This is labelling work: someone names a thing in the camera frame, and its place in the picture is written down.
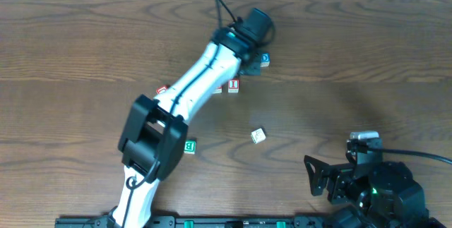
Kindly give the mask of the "red letter I block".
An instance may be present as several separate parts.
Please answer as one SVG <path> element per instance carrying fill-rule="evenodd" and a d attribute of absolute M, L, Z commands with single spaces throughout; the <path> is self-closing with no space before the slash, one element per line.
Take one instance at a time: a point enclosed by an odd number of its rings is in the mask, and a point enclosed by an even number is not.
<path fill-rule="evenodd" d="M 239 79 L 232 79 L 228 81 L 227 86 L 228 93 L 238 93 L 239 92 Z"/>

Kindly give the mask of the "red letter A block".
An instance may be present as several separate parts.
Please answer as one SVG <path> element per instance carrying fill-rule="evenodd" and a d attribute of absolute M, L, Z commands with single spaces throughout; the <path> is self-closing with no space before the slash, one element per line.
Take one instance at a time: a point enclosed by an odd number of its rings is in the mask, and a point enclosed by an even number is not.
<path fill-rule="evenodd" d="M 214 94 L 219 94 L 219 93 L 222 93 L 222 86 L 220 86 L 220 87 L 218 87 L 218 88 L 216 88 L 215 90 L 214 90 L 214 92 L 213 92 Z"/>

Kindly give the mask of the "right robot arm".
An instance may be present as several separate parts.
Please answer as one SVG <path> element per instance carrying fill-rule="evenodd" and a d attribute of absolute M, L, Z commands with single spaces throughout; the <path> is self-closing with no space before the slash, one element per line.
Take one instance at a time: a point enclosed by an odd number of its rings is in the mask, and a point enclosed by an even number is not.
<path fill-rule="evenodd" d="M 387 150 L 375 132 L 353 133 L 345 164 L 304 157 L 310 191 L 328 193 L 344 208 L 325 217 L 323 227 L 442 227 L 429 214 L 424 190 L 402 162 L 385 161 Z"/>

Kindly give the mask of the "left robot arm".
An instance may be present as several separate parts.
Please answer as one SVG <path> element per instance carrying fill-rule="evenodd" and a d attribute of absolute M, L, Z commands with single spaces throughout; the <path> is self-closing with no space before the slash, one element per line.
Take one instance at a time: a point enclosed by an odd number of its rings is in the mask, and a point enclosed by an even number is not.
<path fill-rule="evenodd" d="M 258 58 L 274 30 L 270 17 L 253 8 L 244 20 L 220 27 L 200 59 L 166 91 L 153 99 L 139 96 L 131 105 L 118 149 L 124 164 L 124 186 L 108 227 L 144 227 L 151 204 L 184 154 L 191 120 L 215 89 Z"/>

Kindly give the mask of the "blue letter D block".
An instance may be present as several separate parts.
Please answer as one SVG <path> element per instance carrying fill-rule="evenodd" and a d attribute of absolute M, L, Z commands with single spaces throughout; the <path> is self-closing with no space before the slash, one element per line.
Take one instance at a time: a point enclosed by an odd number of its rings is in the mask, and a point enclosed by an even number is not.
<path fill-rule="evenodd" d="M 269 53 L 262 53 L 261 55 L 261 67 L 268 67 L 270 64 Z"/>

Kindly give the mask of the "cream block with line drawing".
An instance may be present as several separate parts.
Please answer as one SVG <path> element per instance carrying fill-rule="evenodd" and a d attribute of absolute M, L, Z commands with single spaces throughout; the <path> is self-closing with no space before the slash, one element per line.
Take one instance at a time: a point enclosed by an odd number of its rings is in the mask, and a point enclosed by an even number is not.
<path fill-rule="evenodd" d="M 254 144 L 258 144 L 266 139 L 265 131 L 262 128 L 258 128 L 251 132 L 251 139 Z"/>

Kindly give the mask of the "red letter U block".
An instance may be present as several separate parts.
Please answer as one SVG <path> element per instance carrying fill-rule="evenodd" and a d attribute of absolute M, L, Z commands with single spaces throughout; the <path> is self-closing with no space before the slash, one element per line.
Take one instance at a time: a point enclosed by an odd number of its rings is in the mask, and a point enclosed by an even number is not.
<path fill-rule="evenodd" d="M 159 87 L 159 88 L 156 90 L 156 93 L 157 93 L 158 95 L 160 95 L 160 94 L 166 92 L 169 88 L 170 88 L 170 87 L 169 87 L 168 85 L 163 85 L 163 86 Z"/>

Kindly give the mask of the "green letter B block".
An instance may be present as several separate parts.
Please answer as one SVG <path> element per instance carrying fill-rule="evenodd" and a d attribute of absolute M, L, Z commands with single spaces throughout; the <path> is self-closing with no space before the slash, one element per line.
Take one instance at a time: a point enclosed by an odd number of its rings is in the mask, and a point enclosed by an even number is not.
<path fill-rule="evenodd" d="M 196 152 L 196 141 L 187 140 L 184 145 L 184 153 L 194 155 Z"/>

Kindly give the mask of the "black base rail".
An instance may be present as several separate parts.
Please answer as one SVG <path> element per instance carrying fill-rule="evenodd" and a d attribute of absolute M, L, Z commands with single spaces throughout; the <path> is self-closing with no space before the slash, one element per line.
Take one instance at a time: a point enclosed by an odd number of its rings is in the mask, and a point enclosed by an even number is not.
<path fill-rule="evenodd" d="M 107 228 L 120 227 L 108 216 L 92 218 L 57 218 L 55 228 Z M 320 216 L 296 216 L 291 218 L 257 217 L 174 217 L 154 216 L 145 228 L 333 228 L 340 227 Z"/>

